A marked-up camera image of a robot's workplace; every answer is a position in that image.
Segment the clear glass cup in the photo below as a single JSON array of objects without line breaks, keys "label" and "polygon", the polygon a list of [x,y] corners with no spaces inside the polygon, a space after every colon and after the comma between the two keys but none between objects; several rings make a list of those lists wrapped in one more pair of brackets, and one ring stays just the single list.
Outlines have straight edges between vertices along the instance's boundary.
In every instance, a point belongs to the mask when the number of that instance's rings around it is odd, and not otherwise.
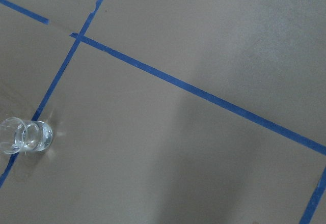
[{"label": "clear glass cup", "polygon": [[52,140],[52,128],[45,122],[17,117],[1,122],[1,152],[5,154],[44,151]]}]

